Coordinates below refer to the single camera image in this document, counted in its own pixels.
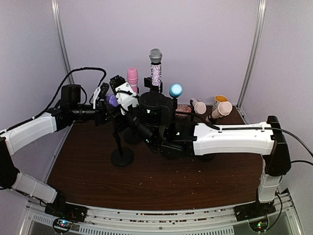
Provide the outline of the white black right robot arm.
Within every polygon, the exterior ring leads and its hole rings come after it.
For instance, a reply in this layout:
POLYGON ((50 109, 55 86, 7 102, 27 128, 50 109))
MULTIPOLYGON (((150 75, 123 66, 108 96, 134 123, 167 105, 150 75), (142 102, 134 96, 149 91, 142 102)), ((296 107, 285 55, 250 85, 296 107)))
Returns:
POLYGON ((182 156, 209 157, 220 153, 252 153, 263 157, 263 170, 257 188, 257 201, 251 212, 261 216, 269 209, 282 177, 290 170, 288 145, 277 117, 248 125, 213 125, 176 120, 177 99, 183 93, 181 84, 170 87, 169 95, 160 86, 138 95, 121 76, 110 80, 126 125, 155 153, 168 158, 182 156))

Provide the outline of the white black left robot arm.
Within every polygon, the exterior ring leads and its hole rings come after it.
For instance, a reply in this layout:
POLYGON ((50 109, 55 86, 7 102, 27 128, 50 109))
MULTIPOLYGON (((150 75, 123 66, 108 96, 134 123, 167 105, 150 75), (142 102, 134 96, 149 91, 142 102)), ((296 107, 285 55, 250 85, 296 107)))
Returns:
POLYGON ((61 98, 54 108, 0 135, 0 186, 14 189, 45 203, 51 203, 51 209, 59 216, 66 217, 70 206, 57 198, 58 192, 51 186, 20 172, 12 161, 12 156, 23 147, 43 136, 61 131, 76 122, 93 120, 95 125, 109 121, 105 96, 109 85, 103 83, 97 87, 92 104, 81 103, 81 85, 65 85, 61 88, 61 98))

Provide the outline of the purple microphone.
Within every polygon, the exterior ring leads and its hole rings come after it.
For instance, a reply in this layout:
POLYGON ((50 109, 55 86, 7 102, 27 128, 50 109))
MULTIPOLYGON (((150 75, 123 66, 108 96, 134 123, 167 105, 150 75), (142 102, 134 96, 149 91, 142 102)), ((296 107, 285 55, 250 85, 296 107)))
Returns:
POLYGON ((114 94, 106 95, 106 102, 108 102, 113 107, 117 107, 119 105, 118 101, 117 101, 117 98, 115 97, 114 94))

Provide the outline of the beige pink microphone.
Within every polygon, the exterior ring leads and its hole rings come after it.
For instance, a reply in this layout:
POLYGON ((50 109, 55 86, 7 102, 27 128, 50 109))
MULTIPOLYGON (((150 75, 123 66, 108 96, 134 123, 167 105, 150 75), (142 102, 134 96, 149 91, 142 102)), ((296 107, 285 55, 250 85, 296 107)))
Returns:
POLYGON ((206 122, 212 122, 219 118, 223 118, 231 113, 233 109, 232 104, 229 101, 221 102, 217 108, 214 109, 205 119, 206 122))

